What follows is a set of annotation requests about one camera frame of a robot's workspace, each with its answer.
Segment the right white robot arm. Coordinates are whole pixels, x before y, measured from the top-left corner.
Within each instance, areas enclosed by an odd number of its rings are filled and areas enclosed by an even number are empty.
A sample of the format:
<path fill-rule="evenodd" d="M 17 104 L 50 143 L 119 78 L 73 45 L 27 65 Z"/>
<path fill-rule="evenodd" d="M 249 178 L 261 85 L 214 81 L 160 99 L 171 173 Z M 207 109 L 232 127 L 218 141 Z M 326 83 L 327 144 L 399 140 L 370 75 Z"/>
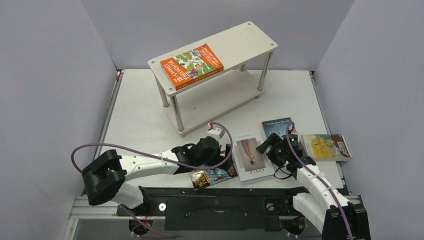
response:
<path fill-rule="evenodd" d="M 352 202 L 332 186 L 317 163 L 303 154 L 297 135 L 280 137 L 273 133 L 256 151 L 285 168 L 304 187 L 304 191 L 282 199 L 287 213 L 299 212 L 316 227 L 323 240 L 371 239 L 364 205 Z"/>

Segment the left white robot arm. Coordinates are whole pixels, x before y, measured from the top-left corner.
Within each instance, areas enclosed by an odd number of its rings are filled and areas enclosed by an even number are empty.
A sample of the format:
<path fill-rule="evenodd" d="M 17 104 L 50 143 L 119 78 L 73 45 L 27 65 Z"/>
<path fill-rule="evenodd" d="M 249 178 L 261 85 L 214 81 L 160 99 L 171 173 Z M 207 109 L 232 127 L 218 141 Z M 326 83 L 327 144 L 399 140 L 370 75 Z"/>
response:
<path fill-rule="evenodd" d="M 134 156 L 119 155 L 116 144 L 109 147 L 80 170 L 88 203 L 98 206 L 111 201 L 126 206 L 136 215 L 149 210 L 149 201 L 146 191 L 129 184 L 130 180 L 193 170 L 223 170 L 232 161 L 232 144 L 221 150 L 222 145 L 211 136 L 155 154 L 133 150 Z"/>

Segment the orange 78-storey treehouse book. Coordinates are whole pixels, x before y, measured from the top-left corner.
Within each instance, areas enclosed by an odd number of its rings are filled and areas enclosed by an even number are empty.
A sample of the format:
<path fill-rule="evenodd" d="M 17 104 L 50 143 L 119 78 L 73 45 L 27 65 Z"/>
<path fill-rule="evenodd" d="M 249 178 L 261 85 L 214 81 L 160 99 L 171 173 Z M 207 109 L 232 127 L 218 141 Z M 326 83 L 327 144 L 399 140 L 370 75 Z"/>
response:
<path fill-rule="evenodd" d="M 206 43 L 164 59 L 160 64 L 176 90 L 188 87 L 224 70 L 223 63 Z"/>

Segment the black blue treehouse book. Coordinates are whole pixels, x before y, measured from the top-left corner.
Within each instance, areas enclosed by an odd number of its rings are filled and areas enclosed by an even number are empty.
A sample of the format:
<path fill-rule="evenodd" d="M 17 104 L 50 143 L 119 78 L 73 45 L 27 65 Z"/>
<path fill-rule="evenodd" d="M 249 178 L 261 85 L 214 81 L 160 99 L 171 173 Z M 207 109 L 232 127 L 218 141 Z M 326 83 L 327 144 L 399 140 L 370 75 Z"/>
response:
<path fill-rule="evenodd" d="M 214 169 L 193 170 L 189 173 L 194 190 L 204 189 L 238 177 L 232 158 Z"/>

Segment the white style magazine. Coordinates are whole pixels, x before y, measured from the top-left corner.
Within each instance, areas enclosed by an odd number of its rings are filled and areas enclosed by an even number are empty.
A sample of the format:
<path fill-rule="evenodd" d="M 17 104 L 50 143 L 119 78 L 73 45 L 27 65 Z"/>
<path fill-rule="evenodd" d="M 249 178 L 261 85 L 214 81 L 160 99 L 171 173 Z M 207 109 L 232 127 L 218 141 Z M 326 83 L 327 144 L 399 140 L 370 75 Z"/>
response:
<path fill-rule="evenodd" d="M 259 133 L 242 133 L 234 137 L 232 158 L 242 183 L 267 178 L 274 174 L 272 162 L 256 150 L 264 142 Z"/>

